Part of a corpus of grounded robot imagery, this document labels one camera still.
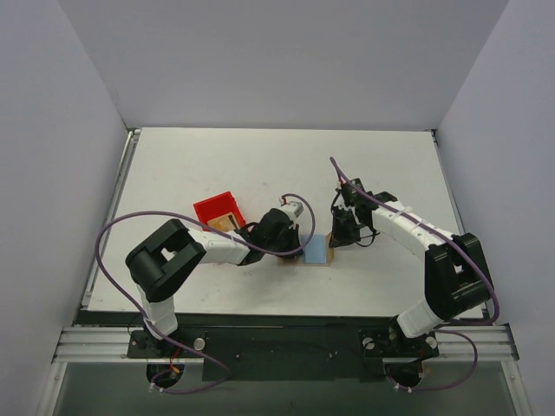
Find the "red plastic bin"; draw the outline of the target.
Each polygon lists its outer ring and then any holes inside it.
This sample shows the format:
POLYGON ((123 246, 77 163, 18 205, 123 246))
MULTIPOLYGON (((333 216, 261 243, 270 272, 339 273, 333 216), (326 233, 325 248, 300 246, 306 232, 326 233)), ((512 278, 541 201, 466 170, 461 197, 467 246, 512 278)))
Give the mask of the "red plastic bin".
POLYGON ((201 200, 193 204, 193 209, 198 220, 204 225, 203 229, 208 227, 207 221, 219 217, 228 212, 236 212, 244 221, 245 218, 238 207, 238 203, 231 192, 223 192, 216 196, 201 200))

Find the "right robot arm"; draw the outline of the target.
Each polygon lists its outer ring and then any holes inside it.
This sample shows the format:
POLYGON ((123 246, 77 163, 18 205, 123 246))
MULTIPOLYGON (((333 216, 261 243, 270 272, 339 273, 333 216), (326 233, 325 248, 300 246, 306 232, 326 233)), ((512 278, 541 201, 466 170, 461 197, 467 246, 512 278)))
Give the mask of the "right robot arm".
POLYGON ((493 299, 493 283, 479 239, 457 235, 423 220, 388 192, 364 190, 360 179, 344 180, 330 205, 329 247, 363 246, 361 230, 371 243, 380 235, 395 240, 424 264, 424 295, 394 318, 389 348, 407 354, 419 337, 460 314, 493 299))

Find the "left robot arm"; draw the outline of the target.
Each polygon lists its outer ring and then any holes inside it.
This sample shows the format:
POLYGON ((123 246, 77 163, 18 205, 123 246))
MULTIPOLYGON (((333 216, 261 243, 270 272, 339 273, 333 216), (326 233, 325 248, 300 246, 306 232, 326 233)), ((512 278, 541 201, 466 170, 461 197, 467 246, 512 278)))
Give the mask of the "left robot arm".
POLYGON ((224 236, 190 230, 178 219, 171 219, 135 247, 125 264, 139 288, 145 323, 154 325, 147 338, 149 348, 161 357, 176 351, 179 337, 173 295, 198 265, 259 262, 264 253, 247 247, 247 243, 281 257, 300 256, 297 219, 303 211, 301 203, 290 202, 268 211, 250 229, 228 231, 224 236))

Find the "beige leather card holder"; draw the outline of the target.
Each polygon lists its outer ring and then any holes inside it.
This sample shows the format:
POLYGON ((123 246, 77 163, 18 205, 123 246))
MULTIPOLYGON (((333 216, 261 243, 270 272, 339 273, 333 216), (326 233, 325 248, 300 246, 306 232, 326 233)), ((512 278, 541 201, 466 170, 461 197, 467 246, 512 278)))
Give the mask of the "beige leather card holder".
POLYGON ((288 259, 279 258, 281 265, 328 266, 334 258, 334 249, 330 247, 331 234, 314 234, 304 246, 301 256, 288 259))

